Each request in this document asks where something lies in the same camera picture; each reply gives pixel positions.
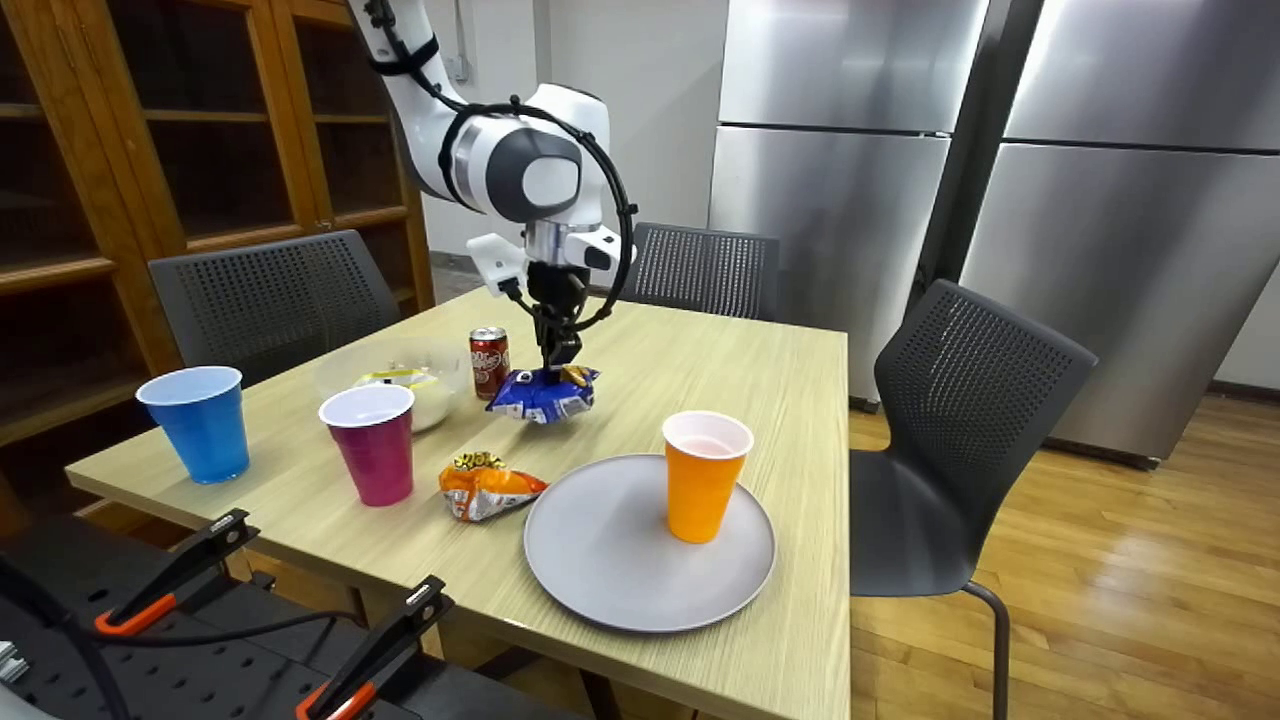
small can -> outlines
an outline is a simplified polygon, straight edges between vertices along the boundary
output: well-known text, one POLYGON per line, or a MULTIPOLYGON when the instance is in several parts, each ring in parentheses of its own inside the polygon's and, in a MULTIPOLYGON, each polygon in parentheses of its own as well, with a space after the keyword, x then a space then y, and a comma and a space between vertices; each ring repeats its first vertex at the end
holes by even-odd
POLYGON ((504 327, 471 327, 471 384, 482 400, 493 400, 508 382, 508 333, 504 327))

plastic cup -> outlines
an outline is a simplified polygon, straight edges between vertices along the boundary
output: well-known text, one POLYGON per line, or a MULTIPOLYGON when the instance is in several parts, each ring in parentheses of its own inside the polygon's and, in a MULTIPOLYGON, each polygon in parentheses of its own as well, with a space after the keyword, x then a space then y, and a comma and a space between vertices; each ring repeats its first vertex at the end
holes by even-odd
POLYGON ((412 394, 355 384, 321 404, 328 436, 345 453, 359 506, 386 508, 412 492, 412 394))
POLYGON ((241 370, 197 365, 138 389, 197 484, 223 484, 247 470, 241 382, 241 370))
POLYGON ((678 413, 665 422, 670 443, 670 532, 710 546, 721 532, 733 484, 756 447, 744 422, 724 413, 678 413))

refrigerator door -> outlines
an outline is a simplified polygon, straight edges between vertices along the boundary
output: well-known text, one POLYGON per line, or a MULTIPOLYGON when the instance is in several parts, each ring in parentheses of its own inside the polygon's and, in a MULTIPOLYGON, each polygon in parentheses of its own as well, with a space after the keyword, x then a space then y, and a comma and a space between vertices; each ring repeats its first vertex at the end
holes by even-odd
POLYGON ((711 227, 775 239, 782 322, 850 333, 850 389, 904 322, 948 142, 721 128, 711 227))
POLYGON ((1013 142, 1280 150, 1276 0, 1043 0, 1013 142))
POLYGON ((962 284, 1102 370, 1056 436, 1166 459, 1280 258, 1280 155, 1003 144, 962 284))
POLYGON ((721 125, 954 134, 985 0, 733 0, 721 125))

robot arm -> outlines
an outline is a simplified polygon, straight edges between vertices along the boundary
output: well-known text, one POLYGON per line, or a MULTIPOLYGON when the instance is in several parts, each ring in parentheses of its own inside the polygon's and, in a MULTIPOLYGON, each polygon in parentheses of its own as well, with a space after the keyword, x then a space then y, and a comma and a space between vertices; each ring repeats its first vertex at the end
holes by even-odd
POLYGON ((610 315, 634 265, 634 214, 604 155, 610 110, 541 85, 530 101, 469 105, 450 85, 424 0, 347 0, 372 70, 397 105, 424 193, 526 227, 526 244, 469 244, 489 287, 537 322, 546 370, 580 351, 580 327, 610 315), (604 224, 613 193, 619 237, 604 224), (604 307, 580 322, 587 287, 604 307))

wooden cabinet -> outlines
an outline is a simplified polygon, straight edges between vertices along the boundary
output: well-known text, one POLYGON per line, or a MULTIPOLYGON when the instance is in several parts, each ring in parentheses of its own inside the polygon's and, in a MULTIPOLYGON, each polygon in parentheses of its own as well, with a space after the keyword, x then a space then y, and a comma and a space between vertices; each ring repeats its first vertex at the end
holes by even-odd
POLYGON ((359 227, 434 302, 419 195, 341 0, 0 0, 5 447, 181 365, 149 259, 359 227))

